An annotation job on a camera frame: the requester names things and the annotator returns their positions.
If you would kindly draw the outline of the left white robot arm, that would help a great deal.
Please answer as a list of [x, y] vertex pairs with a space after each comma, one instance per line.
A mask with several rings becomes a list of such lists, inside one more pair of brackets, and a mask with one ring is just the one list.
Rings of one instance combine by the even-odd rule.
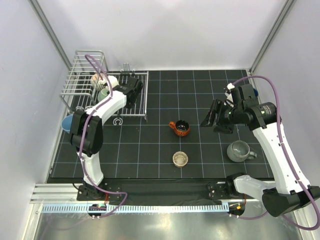
[[103, 125], [118, 110], [132, 108], [143, 89], [142, 80], [132, 76], [118, 83], [109, 75], [107, 82], [112, 87], [107, 96], [87, 110], [76, 110], [69, 132], [70, 144], [76, 148], [81, 161], [84, 182], [91, 185], [88, 194], [97, 201], [106, 194], [106, 188], [100, 184], [104, 178], [99, 157], [104, 140]]

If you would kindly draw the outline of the mint green plastic cup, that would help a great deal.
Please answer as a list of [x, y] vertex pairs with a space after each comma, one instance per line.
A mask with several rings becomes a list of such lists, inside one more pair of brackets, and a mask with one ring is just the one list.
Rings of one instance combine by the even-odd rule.
[[102, 100], [104, 100], [108, 95], [109, 95], [109, 90], [107, 88], [103, 88], [97, 96], [97, 100], [98, 102], [101, 102]]

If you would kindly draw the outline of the beige ribbed ceramic mug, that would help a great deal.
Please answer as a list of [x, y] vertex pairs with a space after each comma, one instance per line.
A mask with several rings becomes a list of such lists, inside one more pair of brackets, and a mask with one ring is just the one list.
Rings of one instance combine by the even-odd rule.
[[91, 77], [91, 85], [99, 92], [102, 89], [107, 89], [107, 78], [103, 73], [96, 73]]

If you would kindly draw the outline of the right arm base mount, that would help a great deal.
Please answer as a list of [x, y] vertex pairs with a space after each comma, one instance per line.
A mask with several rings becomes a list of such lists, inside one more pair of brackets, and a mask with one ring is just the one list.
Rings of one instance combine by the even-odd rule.
[[211, 200], [225, 200], [229, 198], [225, 181], [209, 182], [206, 187]]

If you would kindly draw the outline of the grey speckled round mug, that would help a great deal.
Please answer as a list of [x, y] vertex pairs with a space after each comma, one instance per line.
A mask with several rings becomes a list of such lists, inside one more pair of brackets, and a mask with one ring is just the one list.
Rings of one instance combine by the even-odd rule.
[[242, 163], [246, 160], [253, 160], [257, 157], [257, 153], [251, 151], [250, 146], [242, 141], [237, 140], [231, 143], [226, 150], [228, 158], [235, 163]]

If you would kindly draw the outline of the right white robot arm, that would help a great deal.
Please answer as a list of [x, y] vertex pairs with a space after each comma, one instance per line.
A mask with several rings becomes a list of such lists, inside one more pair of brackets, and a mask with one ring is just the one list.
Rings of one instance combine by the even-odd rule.
[[275, 181], [268, 184], [246, 173], [232, 174], [226, 178], [226, 194], [230, 198], [241, 194], [253, 197], [273, 217], [304, 208], [319, 199], [320, 188], [310, 185], [293, 156], [277, 107], [271, 102], [259, 103], [251, 84], [230, 83], [226, 89], [227, 98], [212, 102], [201, 127], [232, 134], [235, 125], [246, 125], [261, 145]]

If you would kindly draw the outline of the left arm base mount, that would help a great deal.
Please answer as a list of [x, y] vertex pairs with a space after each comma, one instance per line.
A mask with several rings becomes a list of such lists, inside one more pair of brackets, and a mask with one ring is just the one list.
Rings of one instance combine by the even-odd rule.
[[110, 201], [119, 203], [125, 198], [124, 194], [106, 193], [86, 182], [83, 182], [77, 189], [77, 201]]

